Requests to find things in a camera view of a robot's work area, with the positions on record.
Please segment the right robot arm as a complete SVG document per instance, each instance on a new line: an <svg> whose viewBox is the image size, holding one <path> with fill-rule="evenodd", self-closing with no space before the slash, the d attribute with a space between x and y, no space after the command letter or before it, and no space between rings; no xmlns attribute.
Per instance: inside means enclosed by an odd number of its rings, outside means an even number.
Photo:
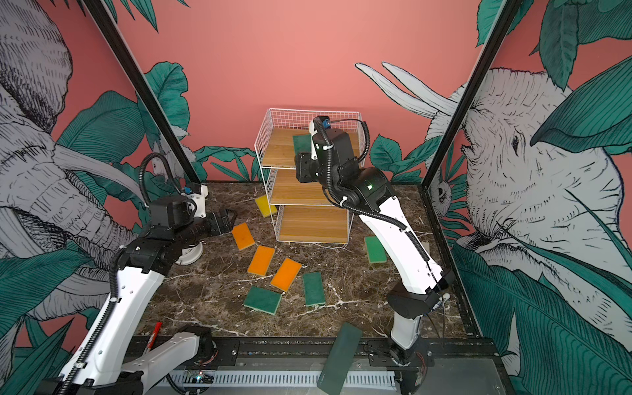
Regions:
<svg viewBox="0 0 632 395"><path fill-rule="evenodd" d="M431 258L406 219L383 171L362 167L367 151L356 155L348 133L319 115L309 123L309 151L296 154L296 179L319 183L326 199L360 217L398 270L400 281L387 294L393 309L390 354L399 365L416 353L423 316L439 304L455 275Z"/></svg>

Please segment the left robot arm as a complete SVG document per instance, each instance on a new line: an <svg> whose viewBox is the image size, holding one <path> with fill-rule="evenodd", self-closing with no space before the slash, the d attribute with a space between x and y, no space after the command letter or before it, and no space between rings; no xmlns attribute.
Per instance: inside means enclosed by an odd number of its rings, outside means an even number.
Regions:
<svg viewBox="0 0 632 395"><path fill-rule="evenodd" d="M190 184L151 200L145 174L139 187L150 221L110 261L110 294L80 348L56 378L41 380L38 394L144 394L187 361L202 365L217 354L212 331L189 326L138 359L124 362L141 317L176 263L194 263L207 237L232 232L236 213L207 213L207 188Z"/></svg>

